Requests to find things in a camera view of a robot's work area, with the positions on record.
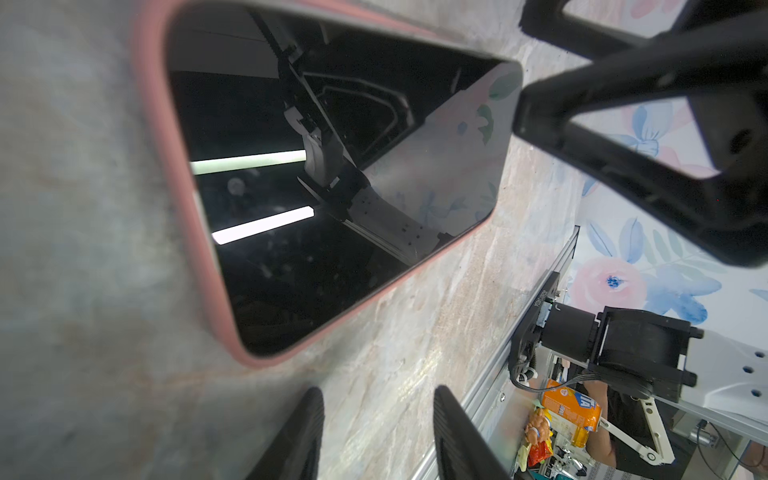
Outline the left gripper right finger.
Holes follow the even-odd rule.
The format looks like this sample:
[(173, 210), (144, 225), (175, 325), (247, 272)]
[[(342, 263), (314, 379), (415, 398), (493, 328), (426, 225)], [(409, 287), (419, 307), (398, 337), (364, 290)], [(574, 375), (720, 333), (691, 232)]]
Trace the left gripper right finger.
[(451, 390), (434, 391), (433, 431), (437, 468), (443, 480), (504, 480), (509, 475)]

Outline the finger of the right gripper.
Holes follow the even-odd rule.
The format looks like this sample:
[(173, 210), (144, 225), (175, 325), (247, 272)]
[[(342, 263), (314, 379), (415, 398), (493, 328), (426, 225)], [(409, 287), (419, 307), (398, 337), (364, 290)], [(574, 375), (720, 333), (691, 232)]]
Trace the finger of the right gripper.
[(520, 20), (533, 38), (588, 60), (644, 47), (684, 28), (699, 1), (599, 1), (597, 11), (606, 23), (577, 16), (566, 1), (527, 1)]
[(720, 262), (767, 262), (767, 15), (687, 25), (525, 87), (514, 134)]

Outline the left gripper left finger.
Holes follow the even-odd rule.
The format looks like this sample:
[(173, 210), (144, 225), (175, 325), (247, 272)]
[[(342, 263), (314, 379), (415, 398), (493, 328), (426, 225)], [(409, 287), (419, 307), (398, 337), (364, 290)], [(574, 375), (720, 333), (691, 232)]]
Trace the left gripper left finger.
[(247, 480), (314, 480), (318, 478), (325, 411), (320, 388), (309, 388)]

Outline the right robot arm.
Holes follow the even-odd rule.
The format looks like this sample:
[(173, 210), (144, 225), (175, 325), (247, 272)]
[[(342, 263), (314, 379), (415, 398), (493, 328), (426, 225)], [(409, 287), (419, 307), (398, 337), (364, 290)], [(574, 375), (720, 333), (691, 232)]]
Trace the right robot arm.
[[(688, 1), (651, 38), (568, 15), (562, 1), (529, 1), (531, 37), (585, 57), (585, 67), (527, 86), (514, 134), (583, 171), (732, 267), (767, 263), (767, 5)], [(697, 179), (576, 123), (580, 114), (684, 98), (715, 167)], [(551, 319), (544, 344), (582, 361), (626, 394), (678, 402), (724, 350), (683, 320), (608, 307), (593, 320)]]

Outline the orange snack packet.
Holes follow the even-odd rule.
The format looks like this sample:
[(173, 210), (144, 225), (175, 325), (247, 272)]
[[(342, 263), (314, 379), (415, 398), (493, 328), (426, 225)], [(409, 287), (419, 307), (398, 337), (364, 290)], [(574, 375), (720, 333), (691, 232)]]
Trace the orange snack packet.
[(601, 407), (594, 399), (568, 386), (555, 386), (554, 380), (547, 386), (552, 390), (541, 396), (544, 408), (588, 432), (598, 429)]

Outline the aluminium rail frame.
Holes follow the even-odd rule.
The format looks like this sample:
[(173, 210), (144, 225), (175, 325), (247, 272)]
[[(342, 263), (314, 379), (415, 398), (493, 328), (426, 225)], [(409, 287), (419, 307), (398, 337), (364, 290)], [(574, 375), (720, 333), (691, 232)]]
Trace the aluminium rail frame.
[(493, 403), (498, 400), (497, 395), (494, 393), (497, 378), (502, 378), (502, 380), (499, 382), (501, 388), (503, 388), (504, 382), (509, 378), (509, 374), (507, 373), (507, 364), (509, 354), (512, 350), (511, 343), (513, 334), (522, 323), (523, 318), (528, 312), (529, 308), (532, 307), (535, 301), (540, 297), (540, 292), (545, 288), (550, 275), (555, 272), (562, 272), (563, 269), (566, 268), (566, 264), (570, 262), (576, 248), (579, 231), (579, 226), (575, 226), (573, 228), (571, 236), (556, 256), (554, 262), (542, 274), (541, 278), (535, 284), (531, 295), (523, 304), (521, 313), (513, 320), (512, 326), (507, 332), (504, 342), (491, 356), (486, 366), (481, 370), (481, 374), (475, 381), (474, 385), (471, 387), (470, 391), (460, 402), (464, 412), (467, 414), (470, 421), (477, 429), (480, 429), (480, 425), (487, 416), (487, 411), (489, 408), (492, 407)]

